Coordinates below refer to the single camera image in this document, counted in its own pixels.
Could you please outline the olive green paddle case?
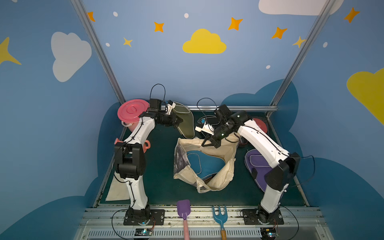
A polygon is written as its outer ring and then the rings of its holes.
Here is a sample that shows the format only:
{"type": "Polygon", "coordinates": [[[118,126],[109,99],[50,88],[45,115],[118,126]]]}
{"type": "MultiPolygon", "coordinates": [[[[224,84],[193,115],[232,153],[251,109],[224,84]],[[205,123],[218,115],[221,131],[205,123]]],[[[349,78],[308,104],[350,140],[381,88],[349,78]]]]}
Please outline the olive green paddle case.
{"type": "Polygon", "coordinates": [[[172,112],[183,121],[177,126],[179,133],[185,139],[193,139],[195,137],[194,115],[192,111],[185,105],[174,102],[175,107],[172,112]]]}

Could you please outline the clear-packaged red paddle set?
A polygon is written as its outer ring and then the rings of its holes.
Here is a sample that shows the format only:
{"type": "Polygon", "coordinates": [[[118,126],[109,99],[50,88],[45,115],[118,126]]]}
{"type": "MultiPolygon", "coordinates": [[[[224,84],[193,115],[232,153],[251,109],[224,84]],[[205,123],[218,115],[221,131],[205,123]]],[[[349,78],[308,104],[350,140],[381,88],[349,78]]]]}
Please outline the clear-packaged red paddle set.
{"type": "Polygon", "coordinates": [[[268,133],[268,126],[267,126],[267,124],[262,119],[253,118],[253,120],[256,122],[256,124],[260,127],[260,129],[264,133],[266,133],[266,134],[268,133]]]}

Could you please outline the purple paddle case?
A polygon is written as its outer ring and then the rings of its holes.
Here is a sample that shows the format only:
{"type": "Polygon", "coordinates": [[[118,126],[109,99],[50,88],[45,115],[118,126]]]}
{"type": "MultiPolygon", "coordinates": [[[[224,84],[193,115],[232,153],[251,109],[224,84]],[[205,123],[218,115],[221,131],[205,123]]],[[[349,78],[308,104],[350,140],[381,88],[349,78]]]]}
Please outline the purple paddle case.
{"type": "Polygon", "coordinates": [[[245,165],[257,186],[265,192],[267,182],[265,175],[272,170],[267,160],[256,150],[250,150],[245,155],[245,165]]]}

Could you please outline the cream canvas tote bag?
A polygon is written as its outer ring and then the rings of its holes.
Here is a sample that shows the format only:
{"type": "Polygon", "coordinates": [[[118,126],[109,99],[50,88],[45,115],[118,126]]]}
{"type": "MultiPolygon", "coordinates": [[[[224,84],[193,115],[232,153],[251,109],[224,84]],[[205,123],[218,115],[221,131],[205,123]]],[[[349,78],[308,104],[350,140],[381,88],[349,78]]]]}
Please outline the cream canvas tote bag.
{"type": "Polygon", "coordinates": [[[221,191],[233,180],[239,138],[232,133],[217,149],[202,143],[198,138],[178,139],[173,178],[196,187],[200,194],[221,191]]]}

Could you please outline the black white-piped paddle case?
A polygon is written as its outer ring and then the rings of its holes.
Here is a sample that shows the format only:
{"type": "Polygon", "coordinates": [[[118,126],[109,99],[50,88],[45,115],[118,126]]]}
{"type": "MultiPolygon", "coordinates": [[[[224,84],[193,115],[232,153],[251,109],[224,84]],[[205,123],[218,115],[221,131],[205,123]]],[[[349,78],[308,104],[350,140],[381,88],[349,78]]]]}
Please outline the black white-piped paddle case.
{"type": "Polygon", "coordinates": [[[220,124],[220,121],[214,115],[207,115],[207,116],[202,116],[201,118],[198,119],[198,124],[203,124],[203,123],[207,123],[211,126],[216,126],[220,124]]]}

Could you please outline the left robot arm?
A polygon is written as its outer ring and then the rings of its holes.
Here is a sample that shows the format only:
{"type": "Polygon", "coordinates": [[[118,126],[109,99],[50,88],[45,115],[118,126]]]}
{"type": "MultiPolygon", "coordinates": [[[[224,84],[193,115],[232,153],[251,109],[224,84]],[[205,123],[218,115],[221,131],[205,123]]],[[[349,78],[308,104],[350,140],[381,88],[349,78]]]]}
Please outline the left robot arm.
{"type": "Polygon", "coordinates": [[[162,110],[162,100],[130,100],[118,109],[123,126],[134,128],[123,141],[115,140],[115,172],[124,179],[130,195],[128,216],[137,222],[150,219],[150,206],[145,193],[143,175],[146,169],[145,152],[151,147],[147,138],[156,124],[178,126],[183,122],[172,110],[176,103],[168,101],[162,110]]]}

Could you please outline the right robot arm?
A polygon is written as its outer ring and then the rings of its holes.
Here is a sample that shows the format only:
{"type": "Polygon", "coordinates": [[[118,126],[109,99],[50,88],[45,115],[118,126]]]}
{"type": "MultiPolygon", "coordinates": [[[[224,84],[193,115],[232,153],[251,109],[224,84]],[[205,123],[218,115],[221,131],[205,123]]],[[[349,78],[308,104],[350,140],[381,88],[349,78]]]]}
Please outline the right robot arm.
{"type": "Polygon", "coordinates": [[[251,158],[255,166],[249,170],[264,191],[258,215],[260,221],[265,223],[278,213],[282,195],[296,176],[301,157],[297,153],[289,153],[273,141],[247,112],[232,113],[226,105],[221,105],[214,113],[218,120],[216,126],[211,126],[207,120],[199,120],[195,128],[206,133],[202,147],[219,148],[225,138],[235,134],[256,149],[258,156],[251,158]]]}

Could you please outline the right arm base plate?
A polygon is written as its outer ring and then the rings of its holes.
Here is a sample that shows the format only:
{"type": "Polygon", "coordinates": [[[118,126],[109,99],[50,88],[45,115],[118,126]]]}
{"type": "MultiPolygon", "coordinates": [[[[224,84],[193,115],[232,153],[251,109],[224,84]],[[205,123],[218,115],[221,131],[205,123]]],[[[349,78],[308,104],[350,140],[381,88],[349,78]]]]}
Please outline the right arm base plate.
{"type": "Polygon", "coordinates": [[[284,220],[280,209],[268,213],[263,209],[243,209],[240,213],[245,225],[283,225],[284,220]]]}

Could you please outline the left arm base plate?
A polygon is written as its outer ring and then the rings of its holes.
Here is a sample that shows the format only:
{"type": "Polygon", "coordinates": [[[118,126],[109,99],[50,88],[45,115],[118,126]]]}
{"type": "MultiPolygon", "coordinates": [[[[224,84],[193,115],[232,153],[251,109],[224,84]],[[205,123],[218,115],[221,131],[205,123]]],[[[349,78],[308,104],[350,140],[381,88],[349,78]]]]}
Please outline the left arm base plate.
{"type": "Polygon", "coordinates": [[[162,226],[165,220],[164,209],[127,210],[124,218],[124,226],[162,226]]]}

